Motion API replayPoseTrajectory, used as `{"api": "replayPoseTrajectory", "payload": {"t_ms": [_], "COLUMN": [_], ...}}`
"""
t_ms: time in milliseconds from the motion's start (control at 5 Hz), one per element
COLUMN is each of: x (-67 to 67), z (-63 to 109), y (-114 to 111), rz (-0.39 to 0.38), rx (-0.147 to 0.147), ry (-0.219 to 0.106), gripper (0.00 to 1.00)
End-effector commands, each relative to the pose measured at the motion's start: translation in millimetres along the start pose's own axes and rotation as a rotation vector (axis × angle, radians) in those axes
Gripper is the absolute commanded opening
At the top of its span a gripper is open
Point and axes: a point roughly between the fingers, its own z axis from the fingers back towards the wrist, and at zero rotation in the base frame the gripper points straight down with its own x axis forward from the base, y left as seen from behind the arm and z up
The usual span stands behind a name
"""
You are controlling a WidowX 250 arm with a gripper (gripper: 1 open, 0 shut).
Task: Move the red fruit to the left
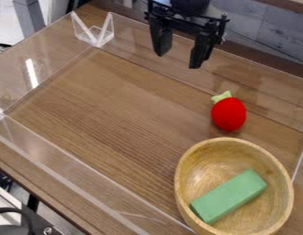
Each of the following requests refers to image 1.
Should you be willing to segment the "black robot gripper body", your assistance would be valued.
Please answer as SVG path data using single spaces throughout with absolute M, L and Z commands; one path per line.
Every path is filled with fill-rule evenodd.
M 210 2 L 212 0 L 146 0 L 144 15 L 148 24 L 150 18 L 157 18 L 166 22 L 172 30 L 190 35 L 202 31 L 221 38 L 230 19 Z

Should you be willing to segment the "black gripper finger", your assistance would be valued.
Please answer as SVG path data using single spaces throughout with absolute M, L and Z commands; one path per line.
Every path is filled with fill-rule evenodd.
M 173 31 L 165 21 L 150 18 L 149 31 L 154 53 L 161 57 L 172 48 Z
M 194 46 L 189 55 L 189 68 L 198 69 L 209 59 L 213 50 L 213 37 L 210 34 L 201 32 L 194 39 Z

